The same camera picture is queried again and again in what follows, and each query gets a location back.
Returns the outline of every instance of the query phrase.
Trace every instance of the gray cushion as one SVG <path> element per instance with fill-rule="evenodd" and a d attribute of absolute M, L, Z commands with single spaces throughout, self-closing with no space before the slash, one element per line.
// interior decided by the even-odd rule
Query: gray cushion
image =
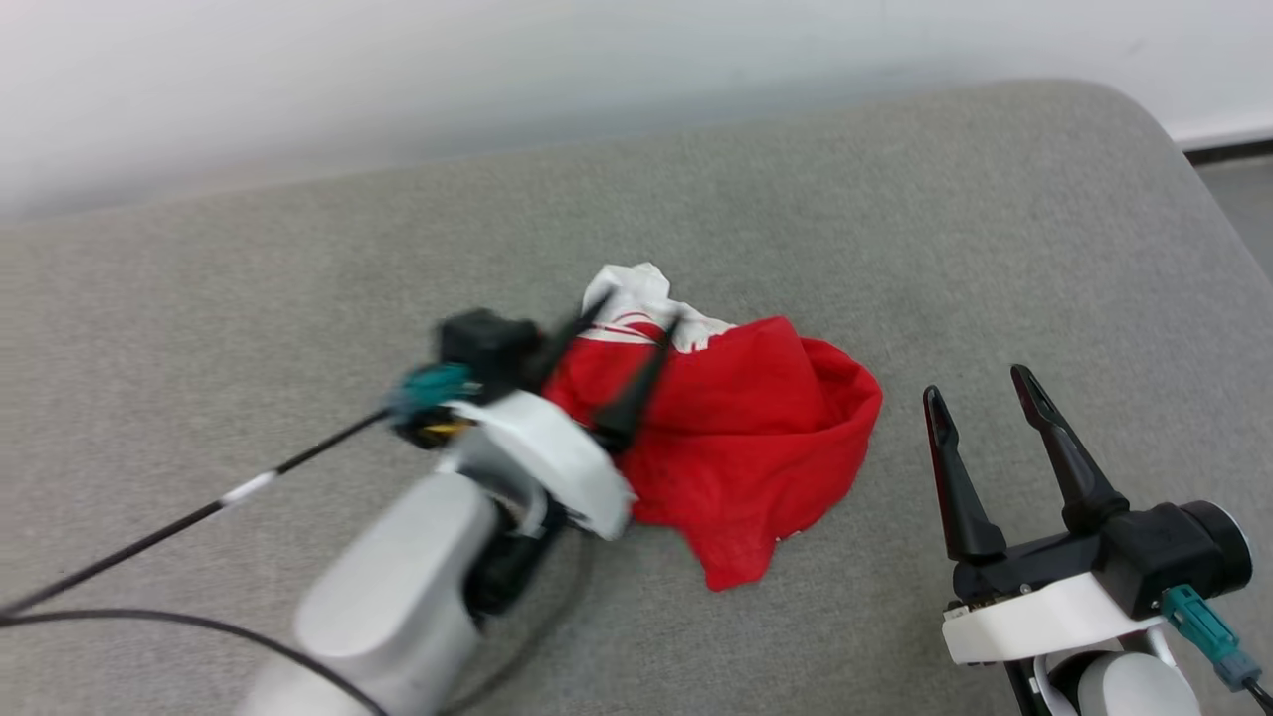
<path fill-rule="evenodd" d="M 601 545 L 578 612 L 476 712 L 1013 712 L 1002 670 L 957 668 L 942 643 L 920 406 L 938 383 L 1009 540 L 1059 531 L 1012 362 L 1137 506 L 1209 498 L 1241 521 L 1265 562 L 1218 606 L 1273 668 L 1273 287 L 1162 130 L 1102 88 L 1003 84 L 440 163 L 67 218 L 0 246 L 5 596 L 360 415 L 430 355 L 439 319 L 551 320 L 602 264 L 649 260 L 708 315 L 783 313 L 868 366 L 885 390 L 871 454 L 760 584 L 708 591 L 665 529 Z M 307 585 L 429 465 L 365 437 L 57 604 L 286 637 Z M 561 596 L 573 550 L 491 628 L 475 675 Z M 224 713 L 261 659 L 173 626 L 0 640 L 9 713 Z M 1208 712 L 1254 712 L 1179 654 Z"/>

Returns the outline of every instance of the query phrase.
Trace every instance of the red cloth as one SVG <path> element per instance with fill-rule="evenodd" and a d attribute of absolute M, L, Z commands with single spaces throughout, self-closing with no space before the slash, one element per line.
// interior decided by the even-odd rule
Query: red cloth
<path fill-rule="evenodd" d="M 653 322 L 624 330 L 661 333 Z M 588 424 L 651 350 L 580 339 L 545 395 Z M 680 530 L 712 590 L 756 581 L 777 540 L 848 493 L 882 400 L 866 368 L 783 317 L 714 335 L 704 350 L 673 350 L 619 459 L 639 498 L 633 517 Z"/>

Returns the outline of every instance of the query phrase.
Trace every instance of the teal connector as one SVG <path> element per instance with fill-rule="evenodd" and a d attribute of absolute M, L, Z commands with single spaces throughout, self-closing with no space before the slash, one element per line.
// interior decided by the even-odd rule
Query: teal connector
<path fill-rule="evenodd" d="M 1259 679 L 1260 668 L 1237 648 L 1237 634 L 1192 586 L 1162 594 L 1162 617 L 1202 651 L 1228 691 L 1240 692 L 1246 680 Z"/>
<path fill-rule="evenodd" d="M 460 363 L 439 363 L 412 371 L 390 395 L 392 420 L 405 422 L 416 413 L 471 395 L 468 378 L 468 367 Z"/>

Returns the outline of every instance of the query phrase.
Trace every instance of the floor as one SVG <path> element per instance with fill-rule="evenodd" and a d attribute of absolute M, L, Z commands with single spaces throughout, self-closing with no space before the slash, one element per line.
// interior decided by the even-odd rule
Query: floor
<path fill-rule="evenodd" d="M 1204 164 L 1197 169 L 1273 280 L 1273 157 Z"/>

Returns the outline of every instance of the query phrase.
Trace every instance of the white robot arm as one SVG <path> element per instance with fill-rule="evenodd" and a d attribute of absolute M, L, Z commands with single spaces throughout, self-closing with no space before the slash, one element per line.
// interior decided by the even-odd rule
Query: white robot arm
<path fill-rule="evenodd" d="M 475 426 L 349 547 L 295 615 L 302 648 L 395 716 L 438 712 L 481 638 L 480 620 L 507 606 L 484 598 L 481 585 L 500 568 L 494 552 L 503 535 L 542 550 L 570 515 L 614 539 L 633 499 L 592 436 L 542 397 L 516 391 L 486 406 L 452 408 Z M 364 710 L 275 657 L 241 712 Z"/>
<path fill-rule="evenodd" d="M 1209 502 L 1132 511 L 1034 373 L 1013 366 L 1029 423 L 1048 448 L 1067 531 L 1008 547 L 959 456 L 959 431 L 936 386 L 924 391 L 946 552 L 959 598 L 942 637 L 956 664 L 1002 664 L 1026 716 L 1198 716 L 1164 629 L 1198 645 L 1232 691 L 1259 697 L 1259 668 L 1204 598 L 1246 586 L 1251 554 Z M 1118 640 L 1050 669 L 1049 656 Z"/>
<path fill-rule="evenodd" d="M 461 354 L 468 378 L 476 378 L 467 385 L 494 386 L 494 397 L 470 390 L 479 395 L 447 401 L 440 410 L 432 400 L 406 401 L 411 406 L 397 415 L 405 437 L 418 437 L 438 419 L 462 431 L 448 441 L 437 471 L 398 498 L 314 584 L 294 622 L 306 654 L 388 713 L 443 710 L 481 638 L 481 622 L 518 598 L 566 526 L 602 539 L 622 533 L 635 497 L 612 455 L 631 441 L 676 322 L 647 368 L 598 410 L 591 428 L 532 391 L 600 307 L 549 341 L 545 375 L 530 380 L 519 361 L 499 358 L 521 354 L 518 324 L 474 312 L 443 326 L 444 358 Z M 262 669 L 241 707 L 246 716 L 364 711 L 281 657 Z"/>

